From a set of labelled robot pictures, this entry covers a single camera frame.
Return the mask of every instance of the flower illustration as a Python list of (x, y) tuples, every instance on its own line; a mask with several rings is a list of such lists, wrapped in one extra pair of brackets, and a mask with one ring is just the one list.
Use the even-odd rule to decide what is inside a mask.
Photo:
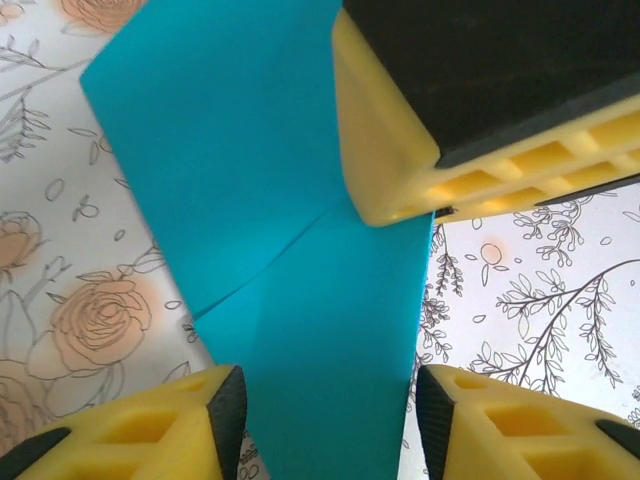
[(0, 215), (0, 278), (24, 265), (25, 259), (42, 245), (37, 220), (26, 212)]
[[(478, 260), (478, 257), (471, 253), (468, 253), (464, 257), (467, 260), (471, 260), (472, 262)], [(485, 243), (484, 245), (482, 245), (482, 247), (480, 248), (480, 258), (484, 261), (482, 271), (480, 272), (483, 287), (486, 287), (487, 283), (489, 282), (489, 269), (492, 268), (493, 270), (496, 270), (498, 272), (509, 271), (509, 267), (500, 265), (500, 262), (502, 262), (503, 259), (502, 250), (500, 250), (500, 248), (493, 243)]]
[(29, 378), (22, 363), (0, 360), (0, 456), (48, 422), (45, 394), (42, 383)]
[(64, 11), (83, 26), (115, 33), (142, 7), (144, 0), (60, 0)]
[(9, 20), (18, 18), (24, 13), (24, 8), (17, 3), (3, 2), (0, 0), (0, 27), (9, 23)]
[(86, 283), (68, 299), (49, 294), (60, 303), (51, 317), (52, 330), (38, 340), (27, 361), (38, 378), (101, 371), (128, 357), (149, 329), (149, 305), (134, 282), (114, 279), (109, 272), (78, 278)]

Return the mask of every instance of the honeycomb grid structure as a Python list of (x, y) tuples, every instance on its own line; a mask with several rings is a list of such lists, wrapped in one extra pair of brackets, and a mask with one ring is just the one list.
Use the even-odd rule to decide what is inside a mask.
[(213, 367), (48, 425), (38, 434), (71, 432), (18, 480), (235, 479), (219, 461), (207, 410), (232, 371)]
[(342, 10), (333, 48), (342, 162), (363, 220), (385, 226), (453, 207), (442, 222), (526, 210), (640, 172), (640, 95), (437, 168), (438, 146)]
[[(640, 460), (596, 426), (626, 421), (457, 368), (423, 368), (454, 405), (446, 466), (434, 480), (640, 478)], [(438, 421), (422, 415), (423, 425)]]

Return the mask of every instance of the blue paper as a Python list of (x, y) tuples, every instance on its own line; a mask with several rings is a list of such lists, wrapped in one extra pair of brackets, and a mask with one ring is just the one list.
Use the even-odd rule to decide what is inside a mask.
[(397, 478), (430, 223), (374, 230), (345, 198), (196, 324), (245, 369), (273, 478)]
[(431, 218), (346, 193), (338, 0), (152, 0), (82, 77), (277, 480), (395, 480)]

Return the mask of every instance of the patterned backdrop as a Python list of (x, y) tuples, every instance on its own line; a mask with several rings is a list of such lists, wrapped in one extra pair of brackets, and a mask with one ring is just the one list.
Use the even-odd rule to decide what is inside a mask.
[[(212, 362), (78, 84), (141, 4), (0, 0), (0, 453)], [(640, 186), (438, 226), (416, 366), (471, 369), (640, 427), (638, 245)], [(426, 478), (413, 395), (407, 480)], [(269, 478), (248, 436), (240, 467), (242, 480)]]

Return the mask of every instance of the black rubber pad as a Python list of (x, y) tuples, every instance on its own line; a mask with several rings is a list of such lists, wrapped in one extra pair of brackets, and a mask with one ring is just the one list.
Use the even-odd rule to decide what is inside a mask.
[(427, 367), (418, 370), (416, 415), (430, 480), (443, 480), (455, 403)]
[(247, 387), (240, 367), (231, 370), (207, 410), (222, 478), (236, 480), (247, 419)]
[(27, 438), (0, 457), (0, 480), (15, 480), (27, 468), (71, 433), (68, 428), (56, 428)]
[(640, 430), (612, 420), (598, 420), (596, 425), (614, 442), (640, 460)]
[(640, 0), (344, 0), (449, 168), (640, 92)]

